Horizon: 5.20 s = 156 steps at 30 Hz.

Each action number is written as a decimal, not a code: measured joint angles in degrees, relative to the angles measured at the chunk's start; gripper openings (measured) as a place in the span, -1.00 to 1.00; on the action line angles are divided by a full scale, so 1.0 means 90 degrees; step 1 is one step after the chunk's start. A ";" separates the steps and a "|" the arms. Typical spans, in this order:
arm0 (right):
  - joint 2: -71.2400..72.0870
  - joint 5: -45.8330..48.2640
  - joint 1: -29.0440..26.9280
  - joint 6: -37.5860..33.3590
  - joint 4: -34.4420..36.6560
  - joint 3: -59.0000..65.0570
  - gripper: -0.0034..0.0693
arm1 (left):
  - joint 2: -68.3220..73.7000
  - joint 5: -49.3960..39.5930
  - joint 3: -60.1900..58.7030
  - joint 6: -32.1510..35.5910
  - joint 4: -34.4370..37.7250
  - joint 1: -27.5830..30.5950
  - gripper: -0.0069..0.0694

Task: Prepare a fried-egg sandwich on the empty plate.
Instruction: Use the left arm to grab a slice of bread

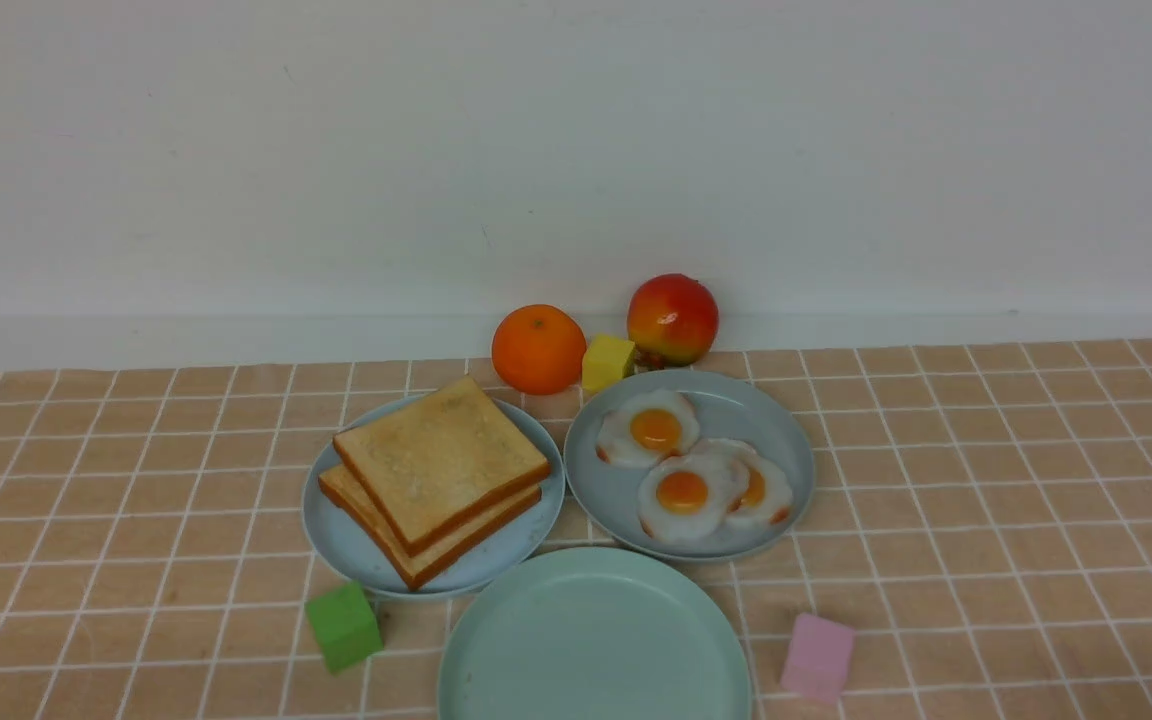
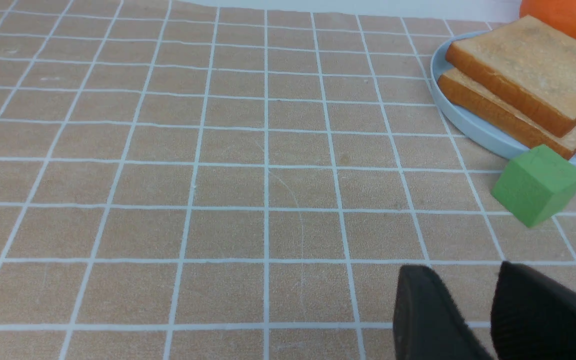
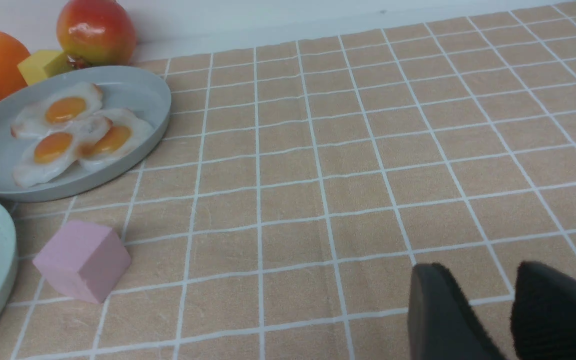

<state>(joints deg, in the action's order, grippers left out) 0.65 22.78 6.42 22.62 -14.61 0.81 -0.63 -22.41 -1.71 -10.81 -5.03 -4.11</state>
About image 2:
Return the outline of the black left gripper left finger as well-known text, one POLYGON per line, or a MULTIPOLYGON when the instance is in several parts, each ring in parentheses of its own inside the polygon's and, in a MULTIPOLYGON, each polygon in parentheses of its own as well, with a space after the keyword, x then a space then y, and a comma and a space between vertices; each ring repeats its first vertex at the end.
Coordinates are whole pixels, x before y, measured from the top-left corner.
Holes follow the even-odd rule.
POLYGON ((400 267, 392 328, 397 360, 493 359, 440 276, 424 265, 400 267))

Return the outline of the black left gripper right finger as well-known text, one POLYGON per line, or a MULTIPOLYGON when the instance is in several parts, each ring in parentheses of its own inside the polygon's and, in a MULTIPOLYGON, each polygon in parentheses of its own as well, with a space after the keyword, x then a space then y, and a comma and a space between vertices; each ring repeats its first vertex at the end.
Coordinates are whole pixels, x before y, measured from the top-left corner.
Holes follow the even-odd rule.
POLYGON ((576 292, 525 264, 502 262, 490 324, 501 360, 576 360, 576 292))

